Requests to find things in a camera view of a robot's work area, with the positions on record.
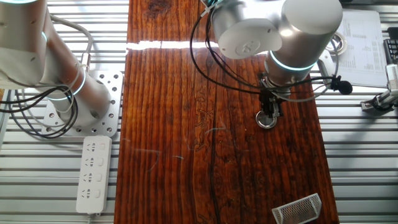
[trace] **paper document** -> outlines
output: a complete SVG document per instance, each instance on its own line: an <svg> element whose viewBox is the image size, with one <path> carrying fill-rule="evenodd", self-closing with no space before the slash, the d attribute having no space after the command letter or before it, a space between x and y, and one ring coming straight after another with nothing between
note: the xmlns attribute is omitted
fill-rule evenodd
<svg viewBox="0 0 398 224"><path fill-rule="evenodd" d="M379 13L344 10L338 32L347 38L346 52L339 56L338 75L353 85L386 87L386 55Z"/></svg>

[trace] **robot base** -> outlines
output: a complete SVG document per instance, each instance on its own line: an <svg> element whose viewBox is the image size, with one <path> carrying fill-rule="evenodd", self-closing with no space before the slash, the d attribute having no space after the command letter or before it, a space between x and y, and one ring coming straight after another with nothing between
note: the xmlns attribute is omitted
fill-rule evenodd
<svg viewBox="0 0 398 224"><path fill-rule="evenodd" d="M101 81L109 90L111 103L108 112L96 123L84 127L72 127L65 136L114 136L118 130L119 112L123 87L123 74L113 71L90 71L90 76ZM48 101L44 114L44 123L47 125L63 124L58 117L54 105ZM57 128L42 127L43 134L50 134L59 130Z"/></svg>

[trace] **wooden board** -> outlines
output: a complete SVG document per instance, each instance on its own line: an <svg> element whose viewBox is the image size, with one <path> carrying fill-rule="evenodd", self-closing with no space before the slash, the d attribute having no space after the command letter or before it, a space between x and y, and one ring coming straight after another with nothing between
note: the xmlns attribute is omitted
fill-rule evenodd
<svg viewBox="0 0 398 224"><path fill-rule="evenodd" d="M261 129L257 95L209 83L193 67L188 41L202 10L199 1L130 1L114 222L275 223L272 208L318 193L316 223L338 223L315 102L285 103L277 126ZM206 48L195 56L238 87ZM261 55L227 62L251 83L264 71Z"/></svg>

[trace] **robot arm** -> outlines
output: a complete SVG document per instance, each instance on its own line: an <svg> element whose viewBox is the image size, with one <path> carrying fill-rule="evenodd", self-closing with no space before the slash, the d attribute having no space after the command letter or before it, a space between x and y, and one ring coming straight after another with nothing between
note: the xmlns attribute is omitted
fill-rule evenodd
<svg viewBox="0 0 398 224"><path fill-rule="evenodd" d="M307 77L343 18L338 0L224 0L212 13L222 54L241 59L268 50L275 86Z"/></svg>
<svg viewBox="0 0 398 224"><path fill-rule="evenodd" d="M46 0L0 0L0 88L41 83L69 86L78 102L77 126L97 122L109 108L108 89L88 75L59 37ZM48 98L66 122L71 113L69 100L60 91Z"/></svg>

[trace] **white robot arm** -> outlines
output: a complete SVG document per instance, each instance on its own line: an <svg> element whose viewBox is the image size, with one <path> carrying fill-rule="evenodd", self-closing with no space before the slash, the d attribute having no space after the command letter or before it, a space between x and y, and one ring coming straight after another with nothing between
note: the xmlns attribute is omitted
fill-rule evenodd
<svg viewBox="0 0 398 224"><path fill-rule="evenodd" d="M37 87L43 92L50 88L38 88L43 83L70 87L79 107L76 127L95 123L109 108L108 89L88 75L58 36L47 0L0 0L0 88ZM57 91L48 98L67 121L67 97Z"/></svg>
<svg viewBox="0 0 398 224"><path fill-rule="evenodd" d="M280 103L289 100L291 86L306 79L316 63L324 77L335 75L325 47L343 18L339 0L223 0L215 4L211 23L224 56L242 59L268 51L266 73L260 78L262 110L256 116L262 128L276 125L277 117L283 115ZM325 79L325 84L342 94L352 92L351 84L337 77ZM278 88L280 93L268 88Z"/></svg>

